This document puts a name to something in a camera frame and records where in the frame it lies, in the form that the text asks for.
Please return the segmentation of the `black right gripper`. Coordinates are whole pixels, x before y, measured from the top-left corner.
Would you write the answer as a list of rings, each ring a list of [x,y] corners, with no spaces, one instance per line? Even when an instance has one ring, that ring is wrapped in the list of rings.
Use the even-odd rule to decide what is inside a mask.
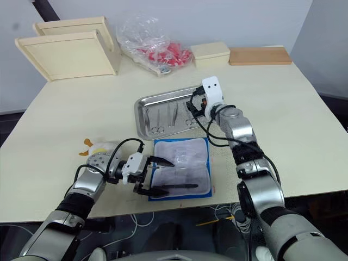
[[[212,109],[212,96],[210,93],[204,91],[203,86],[197,87],[192,93],[193,96],[199,95],[201,98],[201,109],[198,110],[194,104],[190,101],[186,102],[188,111],[191,112],[192,116],[210,116],[210,111]]]

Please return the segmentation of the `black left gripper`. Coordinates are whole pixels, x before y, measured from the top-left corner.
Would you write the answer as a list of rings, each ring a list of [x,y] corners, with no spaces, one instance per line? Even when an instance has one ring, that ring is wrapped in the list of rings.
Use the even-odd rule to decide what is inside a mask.
[[[148,159],[150,163],[155,163],[159,166],[174,167],[175,165],[170,161],[156,156],[130,156],[127,161],[127,182],[133,183],[133,192],[139,195],[149,197],[162,197],[169,192],[161,188],[145,189],[143,183],[146,179]]]

